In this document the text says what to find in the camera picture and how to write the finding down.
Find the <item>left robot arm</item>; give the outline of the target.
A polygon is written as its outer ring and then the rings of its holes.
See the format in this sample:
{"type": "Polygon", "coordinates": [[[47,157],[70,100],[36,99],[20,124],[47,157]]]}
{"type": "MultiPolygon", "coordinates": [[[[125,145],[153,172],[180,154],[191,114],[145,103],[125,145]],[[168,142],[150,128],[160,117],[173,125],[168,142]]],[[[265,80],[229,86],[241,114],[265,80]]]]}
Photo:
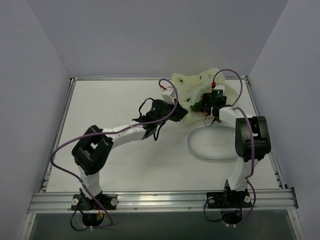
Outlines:
{"type": "Polygon", "coordinates": [[[167,121],[179,122],[188,111],[178,101],[167,103],[161,99],[153,99],[151,108],[146,114],[139,114],[127,125],[115,128],[99,128],[90,126],[85,135],[106,132],[103,135],[83,137],[73,147],[71,154],[80,172],[83,186],[80,193],[83,204],[90,210],[100,206],[102,189],[100,186],[100,170],[104,167],[112,149],[123,144],[140,141],[153,136],[156,141],[159,131],[167,121]]]}

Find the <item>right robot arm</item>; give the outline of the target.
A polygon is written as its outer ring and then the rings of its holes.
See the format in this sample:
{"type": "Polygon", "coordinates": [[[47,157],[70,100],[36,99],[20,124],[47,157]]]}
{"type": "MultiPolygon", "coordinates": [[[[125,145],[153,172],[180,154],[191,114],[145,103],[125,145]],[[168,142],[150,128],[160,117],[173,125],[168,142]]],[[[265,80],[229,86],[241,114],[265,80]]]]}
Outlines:
{"type": "Polygon", "coordinates": [[[263,116],[247,115],[238,107],[226,104],[223,90],[214,89],[200,98],[201,111],[215,122],[225,122],[235,129],[234,146],[238,156],[236,166],[226,181],[228,190],[222,193],[223,203],[234,206],[240,201],[239,192],[248,189],[255,167],[271,151],[267,120],[263,116]]]}

